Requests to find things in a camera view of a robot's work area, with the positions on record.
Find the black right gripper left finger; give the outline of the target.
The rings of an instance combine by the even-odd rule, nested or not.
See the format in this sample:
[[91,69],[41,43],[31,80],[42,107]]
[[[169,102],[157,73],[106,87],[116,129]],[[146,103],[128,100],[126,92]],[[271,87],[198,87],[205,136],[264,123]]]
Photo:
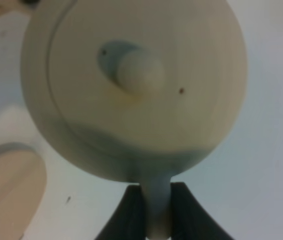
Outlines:
[[129,185],[96,240],[145,240],[146,210],[140,185]]

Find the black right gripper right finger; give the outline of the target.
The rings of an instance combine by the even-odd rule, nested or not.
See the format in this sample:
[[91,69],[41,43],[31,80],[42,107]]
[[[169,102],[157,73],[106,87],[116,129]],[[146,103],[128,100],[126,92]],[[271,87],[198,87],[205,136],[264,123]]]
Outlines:
[[171,185],[172,240],[232,240],[183,182]]

